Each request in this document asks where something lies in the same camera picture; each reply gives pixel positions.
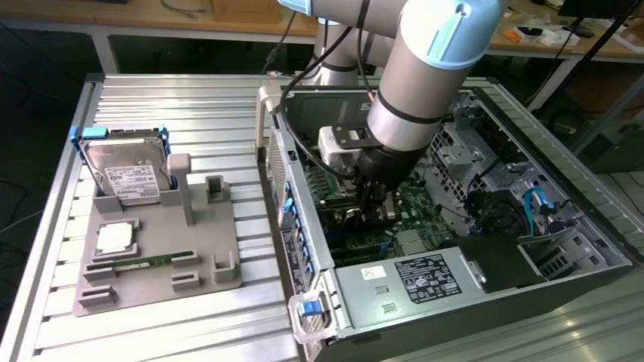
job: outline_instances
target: circuit board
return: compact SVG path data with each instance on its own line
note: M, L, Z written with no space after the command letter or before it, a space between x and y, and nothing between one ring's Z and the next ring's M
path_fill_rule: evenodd
M387 227L355 231L339 230L341 215L356 208L353 186L339 181L315 166L305 165L305 177L337 267L423 253L439 248L453 237L447 222L420 182L411 176L396 196L400 221Z

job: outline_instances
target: power supply label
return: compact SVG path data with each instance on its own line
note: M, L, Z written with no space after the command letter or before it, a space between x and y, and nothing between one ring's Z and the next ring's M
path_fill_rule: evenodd
M416 304L463 293L441 254L397 262L396 269Z

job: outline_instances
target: metal bracket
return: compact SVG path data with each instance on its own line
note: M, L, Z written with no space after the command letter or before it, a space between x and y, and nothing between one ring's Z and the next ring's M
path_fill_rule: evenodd
M335 142L341 149L369 149L383 146L365 127L348 127L345 124L339 124L332 127L332 131Z
M264 118L265 113L273 114L281 98L281 88L277 80L265 80L257 90L256 112L255 112L255 156L257 161L263 158L264 147Z

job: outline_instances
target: wooden workbench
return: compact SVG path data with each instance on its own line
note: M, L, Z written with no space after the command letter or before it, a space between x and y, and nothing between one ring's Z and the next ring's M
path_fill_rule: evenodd
M209 8L209 0L171 0L183 8ZM535 5L529 0L512 0L511 6L536 18L549 17L553 23L561 19L556 12ZM108 4L97 0L0 0L0 21L17 29L61 32L83 32L92 36L96 53L105 73L119 73L117 60L109 43L111 35L152 36L168 38L201 38L233 41L277 41L289 21L289 10L281 9L280 23L224 23L215 21L211 13L191 19L167 10L159 0L129 0L127 5ZM505 29L512 20L503 19ZM589 26L597 36L583 38L576 46L568 46L560 55L564 60L549 82L535 97L528 109L539 108L571 72L605 31ZM317 21L301 14L296 16L287 43L313 44ZM540 43L516 44L500 32L491 39L488 54L512 57L553 58L559 47ZM644 63L644 56L633 53L609 40L593 60L616 63Z
M184 8L208 8L208 0L181 0L176 2ZM556 12L535 5L528 0L513 0L512 7L544 17L548 13L552 20L559 20ZM0 18L24 20L48 20L65 23L99 24L108 26L143 26L149 28L208 30L216 32L241 32L260 34L281 34L289 20L289 10L283 9L280 23L223 23L215 21L211 13L197 14L197 19L167 10L159 0L129 0L127 5L107 4L97 0L3 0L0 2ZM567 47L564 54L584 54L593 46L604 29L593 27L597 34L593 38L583 38L579 45ZM297 15L289 34L313 37L317 22L313 18ZM548 47L540 43L516 44L499 32L491 40L492 50L556 53L559 47ZM601 57L639 57L615 41L609 41L599 53Z

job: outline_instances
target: orange object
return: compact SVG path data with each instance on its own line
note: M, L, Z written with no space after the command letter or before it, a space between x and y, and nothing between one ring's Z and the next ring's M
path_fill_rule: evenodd
M521 35L516 33L513 28L503 32L503 36L507 37L515 43L519 43L521 41Z
M279 23L277 0L212 0L216 21L244 23Z

